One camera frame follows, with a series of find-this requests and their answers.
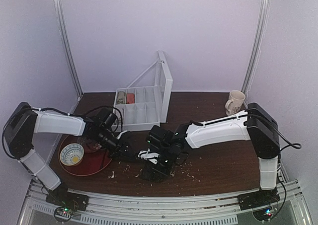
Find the black striped underwear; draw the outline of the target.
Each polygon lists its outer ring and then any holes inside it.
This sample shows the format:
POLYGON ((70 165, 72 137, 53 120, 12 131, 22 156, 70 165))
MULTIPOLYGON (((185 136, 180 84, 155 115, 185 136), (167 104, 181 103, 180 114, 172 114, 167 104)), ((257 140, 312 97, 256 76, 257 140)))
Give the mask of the black striped underwear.
POLYGON ((172 164, 153 164, 150 161, 146 161, 142 170, 141 178, 150 182, 163 182, 170 175, 172 164))

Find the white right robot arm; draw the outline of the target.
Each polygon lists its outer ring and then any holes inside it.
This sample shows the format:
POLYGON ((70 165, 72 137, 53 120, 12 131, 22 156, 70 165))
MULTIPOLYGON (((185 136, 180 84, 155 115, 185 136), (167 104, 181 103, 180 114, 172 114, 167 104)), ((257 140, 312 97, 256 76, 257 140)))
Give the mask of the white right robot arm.
POLYGON ((230 142, 251 141, 259 160, 260 190, 276 188, 277 173, 283 147, 301 149, 300 143, 290 142, 278 129, 277 122, 257 103, 234 115, 211 121, 181 124, 175 131, 153 126, 147 136, 149 148, 142 150, 138 158, 145 160, 142 178, 151 182, 162 182, 185 147, 198 149, 204 146, 230 142))

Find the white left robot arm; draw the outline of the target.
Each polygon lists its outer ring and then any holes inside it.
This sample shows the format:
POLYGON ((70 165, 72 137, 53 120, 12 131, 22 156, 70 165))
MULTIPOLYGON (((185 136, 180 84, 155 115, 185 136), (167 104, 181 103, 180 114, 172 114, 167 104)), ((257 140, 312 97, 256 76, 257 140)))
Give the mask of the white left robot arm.
POLYGON ((114 134, 114 123, 122 126, 122 113, 111 106, 99 106, 79 115, 60 111, 56 108, 33 108, 21 102, 5 123, 1 144, 4 153, 19 161, 48 190, 55 191, 63 186, 62 180, 37 153, 33 136, 38 133, 72 135, 93 140, 109 152, 110 158, 136 158, 127 140, 127 131, 114 134))

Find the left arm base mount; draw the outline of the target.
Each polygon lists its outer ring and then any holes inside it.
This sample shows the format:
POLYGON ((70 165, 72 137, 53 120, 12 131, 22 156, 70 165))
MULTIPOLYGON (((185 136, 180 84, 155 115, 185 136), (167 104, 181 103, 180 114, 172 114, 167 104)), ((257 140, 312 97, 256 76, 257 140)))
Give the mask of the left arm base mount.
POLYGON ((54 190, 46 186, 42 188, 47 192, 46 202, 57 206, 53 211, 53 217, 58 223, 65 224, 79 216, 79 212, 86 211, 89 201, 87 195, 69 192, 63 183, 54 190))

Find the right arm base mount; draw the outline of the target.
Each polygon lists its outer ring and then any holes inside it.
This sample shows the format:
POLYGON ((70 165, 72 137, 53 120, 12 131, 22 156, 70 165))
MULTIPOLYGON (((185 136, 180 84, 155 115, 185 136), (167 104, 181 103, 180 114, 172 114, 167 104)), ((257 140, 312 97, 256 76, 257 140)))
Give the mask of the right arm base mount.
POLYGON ((287 189, 282 181, 279 184, 284 191, 282 203, 277 187, 273 190, 261 190, 238 195, 238 205, 241 211, 252 209, 254 218, 262 223, 269 223, 281 212, 287 199, 287 189))

